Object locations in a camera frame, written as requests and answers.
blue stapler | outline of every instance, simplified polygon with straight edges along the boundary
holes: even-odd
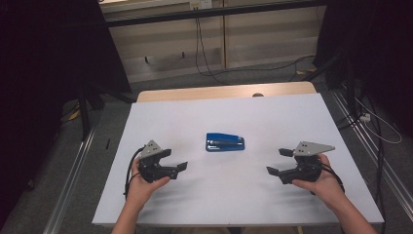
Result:
[[[244,139],[240,136],[219,133],[206,134],[206,151],[208,152],[234,151],[244,149]]]

table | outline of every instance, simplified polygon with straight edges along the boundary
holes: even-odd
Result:
[[[257,93],[264,97],[250,98]],[[205,133],[218,131],[244,137],[245,150],[206,152]],[[337,223],[319,198],[293,185],[282,185],[266,171],[266,166],[294,168],[294,160],[277,151],[294,148],[299,140],[334,145],[336,150],[327,156],[342,178],[348,197],[368,221],[383,221],[321,96],[315,94],[310,83],[142,93],[131,108],[94,224],[111,226],[116,222],[125,201],[122,192],[126,167],[134,151],[152,139],[149,137],[161,147],[172,149],[161,165],[188,161],[188,169],[153,195],[139,215],[139,224]]]

pen on floor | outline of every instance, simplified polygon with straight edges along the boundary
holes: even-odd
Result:
[[[110,143],[110,138],[107,140],[107,143],[106,143],[106,149],[108,149],[108,148],[109,148],[109,143]]]

person's left hand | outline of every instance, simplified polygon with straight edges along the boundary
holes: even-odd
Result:
[[[149,183],[141,175],[136,175],[139,173],[139,170],[137,169],[138,163],[138,160],[135,159],[131,165],[131,176],[133,176],[133,178],[130,182],[127,204],[128,206],[133,206],[138,212],[140,212],[145,203],[152,196],[152,193],[167,184],[170,181],[170,178],[166,176]]]

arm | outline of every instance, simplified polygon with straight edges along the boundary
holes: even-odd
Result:
[[[131,166],[131,174],[136,175],[137,159]],[[152,183],[148,183],[141,175],[136,175],[131,179],[127,201],[122,208],[121,214],[116,221],[112,233],[133,233],[136,226],[137,216],[149,200],[152,193],[170,181],[169,177],[163,177]]]
[[[319,159],[330,166],[325,155],[320,154]],[[335,213],[346,234],[377,233],[347,198],[332,174],[322,171],[316,182],[294,179],[292,184],[314,192]]]

